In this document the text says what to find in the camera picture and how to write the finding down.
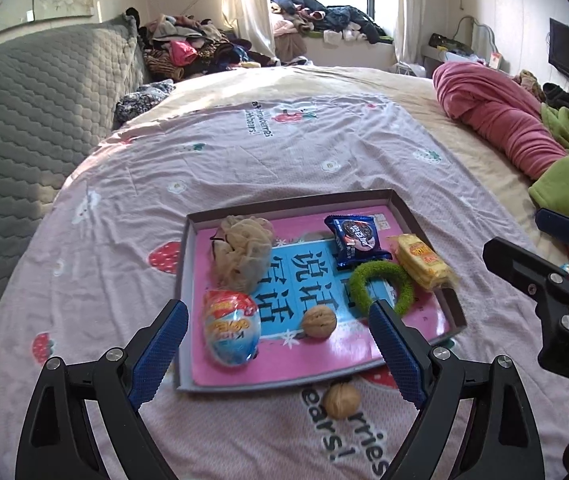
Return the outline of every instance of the gray quilted cushion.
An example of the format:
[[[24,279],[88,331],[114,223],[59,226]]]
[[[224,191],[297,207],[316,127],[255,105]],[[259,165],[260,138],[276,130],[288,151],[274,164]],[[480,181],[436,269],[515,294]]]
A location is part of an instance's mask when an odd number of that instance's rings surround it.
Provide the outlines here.
[[[66,177],[111,133],[144,63],[124,20],[0,44],[0,297]]]

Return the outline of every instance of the yellow snack package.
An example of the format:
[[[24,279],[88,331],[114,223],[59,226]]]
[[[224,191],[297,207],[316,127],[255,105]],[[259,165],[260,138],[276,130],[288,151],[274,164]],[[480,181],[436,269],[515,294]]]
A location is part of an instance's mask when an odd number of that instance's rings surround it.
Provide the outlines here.
[[[453,269],[442,261],[432,248],[414,234],[396,238],[395,256],[409,276],[425,290],[433,290],[444,283],[454,282]]]

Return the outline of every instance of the green ring toy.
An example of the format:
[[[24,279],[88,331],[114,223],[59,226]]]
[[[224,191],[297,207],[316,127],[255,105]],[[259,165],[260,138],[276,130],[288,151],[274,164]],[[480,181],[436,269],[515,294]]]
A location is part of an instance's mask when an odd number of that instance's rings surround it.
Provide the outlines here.
[[[353,271],[349,279],[349,288],[351,289],[351,299],[357,308],[366,316],[369,315],[369,307],[373,300],[366,290],[366,284],[373,278],[384,278],[391,282],[397,291],[397,301],[393,310],[398,316],[404,316],[415,301],[413,285],[407,271],[398,264],[391,262],[367,262]]]

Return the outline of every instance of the red strawberry pattern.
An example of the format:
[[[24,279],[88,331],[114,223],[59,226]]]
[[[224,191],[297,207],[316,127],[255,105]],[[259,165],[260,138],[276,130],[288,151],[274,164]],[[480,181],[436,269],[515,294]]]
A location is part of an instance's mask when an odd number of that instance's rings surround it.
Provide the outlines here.
[[[365,381],[369,381],[371,384],[376,384],[383,388],[393,388],[397,390],[397,384],[395,384],[395,379],[389,372],[386,365],[378,366],[372,370],[366,370],[360,374],[360,377]]]
[[[149,254],[149,265],[167,274],[178,272],[180,242],[169,242]]]
[[[39,365],[43,365],[53,355],[53,341],[49,338],[48,332],[42,332],[36,336],[31,343],[31,353]]]

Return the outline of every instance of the white curtain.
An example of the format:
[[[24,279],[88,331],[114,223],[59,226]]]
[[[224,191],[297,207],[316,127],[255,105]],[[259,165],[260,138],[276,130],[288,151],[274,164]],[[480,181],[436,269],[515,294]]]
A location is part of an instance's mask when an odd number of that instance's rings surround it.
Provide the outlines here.
[[[222,0],[222,16],[228,27],[253,44],[253,50],[274,56],[269,6],[269,0]]]
[[[399,61],[415,63],[420,54],[420,33],[424,22],[426,0],[394,0],[391,5],[389,28],[395,43],[395,55]]]

